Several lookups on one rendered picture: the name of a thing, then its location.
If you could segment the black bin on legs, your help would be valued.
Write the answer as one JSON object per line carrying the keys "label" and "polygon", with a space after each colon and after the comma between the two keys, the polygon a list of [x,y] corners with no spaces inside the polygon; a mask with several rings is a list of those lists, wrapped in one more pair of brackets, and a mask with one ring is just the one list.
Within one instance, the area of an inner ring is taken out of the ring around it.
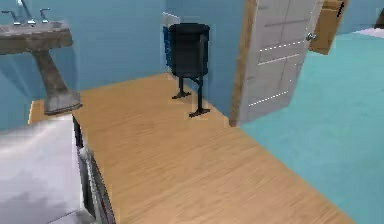
{"label": "black bin on legs", "polygon": [[198,85],[198,104],[189,117],[208,113],[203,107],[203,77],[208,74],[208,43],[210,27],[200,23],[179,23],[169,27],[170,68],[178,78],[179,92],[173,99],[184,98],[190,92],[184,90],[184,80],[190,79]]}

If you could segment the blue and white box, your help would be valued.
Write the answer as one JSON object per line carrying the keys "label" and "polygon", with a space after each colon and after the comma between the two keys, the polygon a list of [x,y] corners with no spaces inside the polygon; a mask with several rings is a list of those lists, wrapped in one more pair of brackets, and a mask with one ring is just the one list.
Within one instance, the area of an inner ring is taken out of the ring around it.
{"label": "blue and white box", "polygon": [[162,13],[162,19],[163,19],[163,35],[164,35],[164,51],[165,51],[165,63],[168,71],[171,71],[170,68],[170,40],[169,40],[169,27],[174,24],[179,24],[181,19],[173,14],[163,12]]}

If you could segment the white panelled room door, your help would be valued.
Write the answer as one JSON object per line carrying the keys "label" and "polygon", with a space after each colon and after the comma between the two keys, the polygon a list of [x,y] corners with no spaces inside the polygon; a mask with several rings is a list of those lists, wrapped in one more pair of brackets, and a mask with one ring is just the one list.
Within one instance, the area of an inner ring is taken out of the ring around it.
{"label": "white panelled room door", "polygon": [[258,0],[238,125],[287,107],[324,0]]}

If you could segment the brown wooden door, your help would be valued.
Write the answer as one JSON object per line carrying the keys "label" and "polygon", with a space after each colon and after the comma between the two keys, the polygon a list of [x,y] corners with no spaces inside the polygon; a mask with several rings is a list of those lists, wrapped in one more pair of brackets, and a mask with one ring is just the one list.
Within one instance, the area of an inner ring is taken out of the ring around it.
{"label": "brown wooden door", "polygon": [[[345,2],[345,6],[342,14],[337,18],[337,12],[342,1]],[[314,31],[317,38],[311,41],[309,45],[310,51],[323,55],[329,54],[349,1],[350,0],[324,0]]]}

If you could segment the white bathtub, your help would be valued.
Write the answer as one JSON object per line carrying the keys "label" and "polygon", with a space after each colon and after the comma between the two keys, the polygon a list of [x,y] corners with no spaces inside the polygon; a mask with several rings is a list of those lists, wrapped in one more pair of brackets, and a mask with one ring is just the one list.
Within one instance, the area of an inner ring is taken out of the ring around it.
{"label": "white bathtub", "polygon": [[74,116],[0,132],[0,224],[117,224]]}

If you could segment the silver sink faucet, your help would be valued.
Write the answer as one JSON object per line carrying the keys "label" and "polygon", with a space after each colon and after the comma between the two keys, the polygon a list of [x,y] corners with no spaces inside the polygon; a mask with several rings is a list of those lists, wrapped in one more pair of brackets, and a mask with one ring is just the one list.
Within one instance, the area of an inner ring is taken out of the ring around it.
{"label": "silver sink faucet", "polygon": [[[21,26],[21,25],[25,25],[25,24],[26,25],[35,25],[36,21],[35,21],[32,13],[30,12],[30,10],[28,8],[26,0],[16,0],[16,3],[19,6],[19,8],[22,8],[24,10],[24,13],[25,13],[24,17],[23,16],[21,16],[21,17],[17,16],[16,13],[12,10],[0,10],[0,12],[2,14],[9,14],[13,19],[13,25],[14,26]],[[50,22],[44,13],[44,11],[49,11],[49,10],[50,10],[50,8],[39,9],[41,22],[43,24],[47,24]]]}

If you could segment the grey pedestal sink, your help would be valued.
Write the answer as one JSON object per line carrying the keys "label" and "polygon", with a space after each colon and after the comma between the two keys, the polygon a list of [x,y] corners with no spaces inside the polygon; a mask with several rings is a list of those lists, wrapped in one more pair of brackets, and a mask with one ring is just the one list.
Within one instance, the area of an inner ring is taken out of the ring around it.
{"label": "grey pedestal sink", "polygon": [[30,53],[35,59],[47,94],[44,113],[48,116],[82,106],[80,94],[67,87],[50,54],[52,49],[68,47],[73,43],[65,21],[0,25],[0,55]]}

